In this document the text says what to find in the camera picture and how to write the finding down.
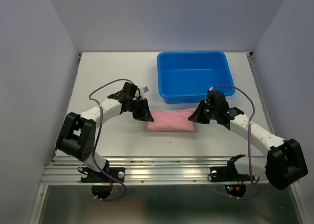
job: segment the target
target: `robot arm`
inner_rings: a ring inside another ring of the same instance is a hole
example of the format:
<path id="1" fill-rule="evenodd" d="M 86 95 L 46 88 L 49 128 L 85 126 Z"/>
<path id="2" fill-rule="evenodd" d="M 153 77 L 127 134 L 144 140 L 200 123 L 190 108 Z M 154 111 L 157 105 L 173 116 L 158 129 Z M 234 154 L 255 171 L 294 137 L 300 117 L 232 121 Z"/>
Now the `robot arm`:
<path id="1" fill-rule="evenodd" d="M 154 121 L 148 108 L 147 99 L 144 98 L 144 93 L 147 91 L 147 87 L 138 88 L 136 85 L 126 82 L 121 91 L 111 94 L 101 103 L 102 122 L 100 122 L 99 107 L 80 114 L 69 113 L 64 120 L 56 148 L 75 157 L 90 169 L 99 172 L 92 156 L 96 129 L 100 123 L 103 124 L 112 117 L 127 111 L 132 112 L 136 120 Z M 108 172 L 109 162 L 106 159 L 95 153 L 95 160 L 105 172 Z"/>
<path id="2" fill-rule="evenodd" d="M 248 140 L 249 118 L 240 109 L 230 108 L 223 92 L 209 91 L 189 120 L 209 124 L 217 120 L 226 129 Z M 279 190 L 286 188 L 307 173 L 307 166 L 300 144 L 294 140 L 280 138 L 254 122 L 251 124 L 251 144 L 265 158 L 252 158 L 253 175 L 267 178 Z M 245 155 L 232 157 L 226 167 L 211 168 L 212 181 L 238 181 L 249 174 L 248 158 Z"/>

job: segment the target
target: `metal frame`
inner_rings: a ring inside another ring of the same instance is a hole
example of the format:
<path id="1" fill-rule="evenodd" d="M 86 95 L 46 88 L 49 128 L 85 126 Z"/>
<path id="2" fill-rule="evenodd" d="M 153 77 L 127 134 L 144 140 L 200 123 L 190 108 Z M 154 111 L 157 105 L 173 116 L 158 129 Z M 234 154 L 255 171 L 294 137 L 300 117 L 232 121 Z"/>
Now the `metal frame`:
<path id="1" fill-rule="evenodd" d="M 254 71 L 250 54 L 247 54 L 255 85 L 261 99 L 270 132 L 275 133 L 265 103 L 259 81 Z M 211 166 L 225 166 L 229 157 L 107 157 L 111 167 L 125 167 L 126 185 L 215 185 L 207 179 Z M 30 224 L 37 224 L 43 208 L 49 185 L 90 185 L 81 183 L 81 174 L 77 171 L 80 163 L 70 156 L 55 156 L 50 165 L 45 166 L 33 208 Z M 311 223 L 299 183 L 291 185 L 301 221 Z"/>

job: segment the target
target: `white table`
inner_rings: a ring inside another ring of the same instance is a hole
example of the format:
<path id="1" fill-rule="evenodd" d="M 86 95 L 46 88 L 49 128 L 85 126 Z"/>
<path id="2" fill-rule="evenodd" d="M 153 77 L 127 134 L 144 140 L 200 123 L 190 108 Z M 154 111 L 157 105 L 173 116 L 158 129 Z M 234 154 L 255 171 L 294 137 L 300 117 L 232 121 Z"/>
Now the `white table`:
<path id="1" fill-rule="evenodd" d="M 83 53 L 73 88 L 68 112 L 80 113 L 95 106 L 88 95 L 97 87 L 118 78 L 136 85 L 148 86 L 146 97 L 150 110 L 180 110 L 198 104 L 165 104 L 158 92 L 157 52 L 149 53 Z M 256 107 L 254 121 L 268 129 L 262 104 L 255 86 L 246 53 L 225 53 L 235 86 L 245 91 Z M 108 86 L 95 94 L 99 101 L 121 90 L 123 82 Z M 230 107 L 238 107 L 247 115 L 252 112 L 249 101 L 240 92 L 227 97 Z M 196 124 L 195 132 L 147 132 L 146 122 L 136 121 L 131 113 L 110 119 L 103 126 L 97 152 L 102 156 L 234 156 L 247 154 L 247 142 L 212 121 Z M 253 155 L 261 153 L 252 148 Z M 57 156 L 66 156 L 58 151 Z"/>

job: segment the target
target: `blue plastic container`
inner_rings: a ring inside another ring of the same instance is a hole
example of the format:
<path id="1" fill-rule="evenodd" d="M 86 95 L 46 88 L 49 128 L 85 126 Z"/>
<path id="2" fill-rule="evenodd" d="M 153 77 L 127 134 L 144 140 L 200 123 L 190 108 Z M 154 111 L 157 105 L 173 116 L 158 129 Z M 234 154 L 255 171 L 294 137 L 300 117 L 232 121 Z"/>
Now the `blue plastic container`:
<path id="1" fill-rule="evenodd" d="M 220 51 L 163 52 L 158 55 L 159 93 L 167 104 L 196 103 L 207 90 L 220 84 L 234 85 L 228 62 Z M 219 88 L 226 96 L 233 88 Z"/>

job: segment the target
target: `pink cloth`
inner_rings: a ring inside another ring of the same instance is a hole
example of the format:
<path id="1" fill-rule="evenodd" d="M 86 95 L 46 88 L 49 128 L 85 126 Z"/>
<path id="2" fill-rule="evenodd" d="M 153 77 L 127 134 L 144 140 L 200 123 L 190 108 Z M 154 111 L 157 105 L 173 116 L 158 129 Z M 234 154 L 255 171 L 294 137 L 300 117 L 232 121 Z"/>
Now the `pink cloth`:
<path id="1" fill-rule="evenodd" d="M 151 111 L 154 122 L 147 123 L 148 131 L 195 131 L 193 121 L 189 121 L 190 117 L 196 109 L 187 109 L 179 111 Z"/>

